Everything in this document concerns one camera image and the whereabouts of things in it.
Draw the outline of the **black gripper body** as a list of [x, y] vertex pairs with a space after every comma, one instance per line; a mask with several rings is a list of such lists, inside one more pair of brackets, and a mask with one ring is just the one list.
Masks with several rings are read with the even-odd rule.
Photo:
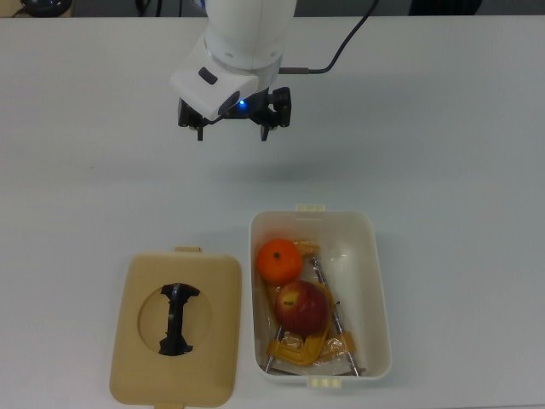
[[220, 119], [271, 121], [273, 111], [269, 106], [269, 88], [266, 88], [243, 100], [237, 101], [220, 116]]

